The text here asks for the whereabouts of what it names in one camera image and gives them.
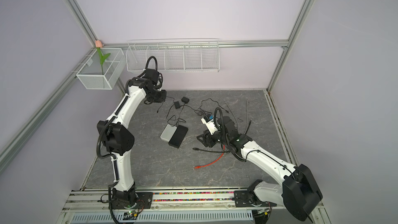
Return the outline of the black ribbed network switch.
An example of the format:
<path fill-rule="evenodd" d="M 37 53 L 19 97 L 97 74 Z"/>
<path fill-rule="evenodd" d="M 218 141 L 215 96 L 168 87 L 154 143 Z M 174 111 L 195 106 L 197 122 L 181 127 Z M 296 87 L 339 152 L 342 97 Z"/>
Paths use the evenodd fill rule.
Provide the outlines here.
<path fill-rule="evenodd" d="M 176 131 L 174 132 L 173 136 L 171 137 L 168 145 L 178 149 L 182 141 L 184 140 L 187 132 L 188 132 L 187 127 L 179 125 Z"/>

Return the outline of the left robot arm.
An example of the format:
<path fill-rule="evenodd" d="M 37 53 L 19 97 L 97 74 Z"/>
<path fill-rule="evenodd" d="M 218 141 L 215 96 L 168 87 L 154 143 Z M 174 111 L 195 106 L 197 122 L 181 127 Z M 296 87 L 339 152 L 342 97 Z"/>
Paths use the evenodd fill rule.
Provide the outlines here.
<path fill-rule="evenodd" d="M 110 158 L 114 170 L 114 182 L 108 187 L 109 202 L 119 201 L 125 208 L 134 208 L 138 204 L 130 162 L 135 137 L 128 127 L 141 102 L 150 105 L 162 104 L 166 100 L 167 92 L 162 86 L 163 76 L 158 71 L 158 61 L 151 56 L 144 71 L 127 81 L 125 95 L 116 110 L 107 120 L 97 124 L 97 157 Z"/>

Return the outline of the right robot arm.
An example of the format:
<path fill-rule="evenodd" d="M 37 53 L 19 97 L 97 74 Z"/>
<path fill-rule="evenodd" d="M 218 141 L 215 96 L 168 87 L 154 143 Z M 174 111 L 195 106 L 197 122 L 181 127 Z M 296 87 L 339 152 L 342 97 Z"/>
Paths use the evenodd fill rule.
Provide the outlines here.
<path fill-rule="evenodd" d="M 240 162 L 253 163 L 276 181 L 272 185 L 256 180 L 248 187 L 248 198 L 244 203 L 281 205 L 297 220 L 309 219 L 323 195 L 307 166 L 295 166 L 262 148 L 246 133 L 240 133 L 234 121 L 219 107 L 213 114 L 204 115 L 201 121 L 207 129 L 197 139 L 205 147 L 220 144 Z"/>

